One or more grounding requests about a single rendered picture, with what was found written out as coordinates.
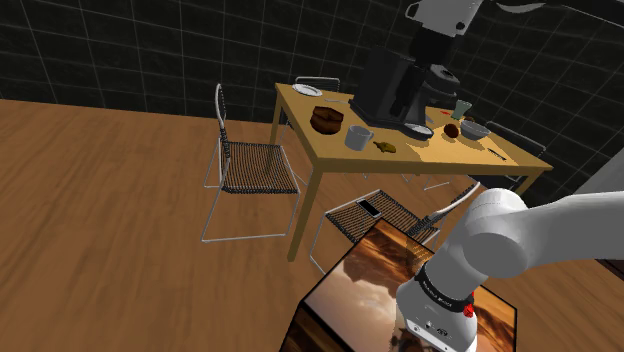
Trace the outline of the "black coffee machine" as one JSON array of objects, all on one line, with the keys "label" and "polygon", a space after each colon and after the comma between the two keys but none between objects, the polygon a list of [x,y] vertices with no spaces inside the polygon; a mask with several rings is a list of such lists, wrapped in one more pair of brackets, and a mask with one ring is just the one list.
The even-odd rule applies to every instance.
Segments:
[{"label": "black coffee machine", "polygon": [[425,108],[431,100],[450,100],[460,81],[444,66],[421,69],[407,56],[376,47],[368,56],[351,109],[369,126],[393,129],[427,140],[434,135],[426,126]]}]

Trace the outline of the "grey-green cup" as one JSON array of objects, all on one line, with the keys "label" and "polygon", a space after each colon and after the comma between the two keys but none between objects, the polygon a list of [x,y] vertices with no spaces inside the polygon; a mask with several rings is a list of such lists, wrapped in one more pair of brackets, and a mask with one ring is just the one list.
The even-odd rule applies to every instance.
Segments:
[{"label": "grey-green cup", "polygon": [[453,119],[460,120],[471,107],[472,104],[470,102],[458,99],[455,103],[455,108],[451,117]]}]

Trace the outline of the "grey bowl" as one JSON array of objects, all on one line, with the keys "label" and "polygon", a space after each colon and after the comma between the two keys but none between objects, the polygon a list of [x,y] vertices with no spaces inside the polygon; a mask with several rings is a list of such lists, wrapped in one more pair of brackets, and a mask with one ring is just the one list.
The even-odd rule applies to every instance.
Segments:
[{"label": "grey bowl", "polygon": [[462,136],[473,141],[480,140],[491,133],[487,127],[466,119],[461,121],[460,131]]}]

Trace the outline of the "wooden table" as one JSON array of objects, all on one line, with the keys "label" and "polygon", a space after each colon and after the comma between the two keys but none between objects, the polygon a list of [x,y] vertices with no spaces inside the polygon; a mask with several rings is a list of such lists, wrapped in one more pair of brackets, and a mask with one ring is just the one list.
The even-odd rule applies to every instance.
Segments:
[{"label": "wooden table", "polygon": [[[285,113],[313,167],[287,254],[290,262],[297,256],[322,176],[326,173],[526,176],[526,180],[516,190],[521,195],[542,173],[553,169],[540,158],[494,133],[478,141],[471,141],[463,136],[455,142],[444,140],[441,136],[443,126],[452,119],[443,114],[441,109],[433,107],[426,109],[426,114],[433,119],[430,126],[434,130],[434,136],[431,139],[418,141],[396,130],[374,128],[374,139],[393,144],[396,152],[382,153],[372,143],[368,143],[362,151],[353,151],[344,144],[346,130],[351,125],[361,125],[363,121],[348,104],[324,101],[346,101],[351,97],[349,94],[325,91],[320,97],[311,97],[302,95],[291,85],[283,83],[277,83],[275,89],[277,96],[270,142],[276,142],[279,117],[281,113]],[[321,135],[311,127],[310,118],[316,106],[331,107],[344,114],[342,128],[337,134]],[[501,160],[487,148],[495,150],[507,160]]]}]

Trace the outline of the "grey mug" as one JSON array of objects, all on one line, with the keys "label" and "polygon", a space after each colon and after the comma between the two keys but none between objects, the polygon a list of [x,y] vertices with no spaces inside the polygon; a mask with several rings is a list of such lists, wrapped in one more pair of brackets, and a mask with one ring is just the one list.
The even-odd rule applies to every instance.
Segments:
[{"label": "grey mug", "polygon": [[373,137],[373,131],[359,125],[351,125],[347,130],[344,144],[354,151],[362,151]]}]

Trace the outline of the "brown wooden bowl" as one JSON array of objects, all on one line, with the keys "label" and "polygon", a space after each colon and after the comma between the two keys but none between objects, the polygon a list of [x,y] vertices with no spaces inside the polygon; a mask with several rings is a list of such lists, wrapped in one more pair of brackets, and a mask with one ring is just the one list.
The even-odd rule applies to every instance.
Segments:
[{"label": "brown wooden bowl", "polygon": [[310,118],[312,128],[324,135],[333,135],[340,131],[344,114],[330,107],[316,106]]}]

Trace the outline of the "black phone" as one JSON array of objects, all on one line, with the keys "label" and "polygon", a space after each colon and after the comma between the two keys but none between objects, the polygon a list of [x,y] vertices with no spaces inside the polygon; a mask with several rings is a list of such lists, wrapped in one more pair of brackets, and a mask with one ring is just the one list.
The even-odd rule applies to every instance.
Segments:
[{"label": "black phone", "polygon": [[360,199],[356,201],[356,204],[361,207],[370,217],[378,218],[382,212],[377,209],[372,203],[366,199]]}]

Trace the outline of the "robot stand with brown pattern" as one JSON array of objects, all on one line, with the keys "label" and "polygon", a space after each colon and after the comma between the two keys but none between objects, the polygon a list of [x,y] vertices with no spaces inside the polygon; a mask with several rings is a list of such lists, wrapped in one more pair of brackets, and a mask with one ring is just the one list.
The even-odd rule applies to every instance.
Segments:
[{"label": "robot stand with brown pattern", "polygon": [[432,256],[379,220],[299,302],[278,352],[442,352],[396,309],[399,285]]}]

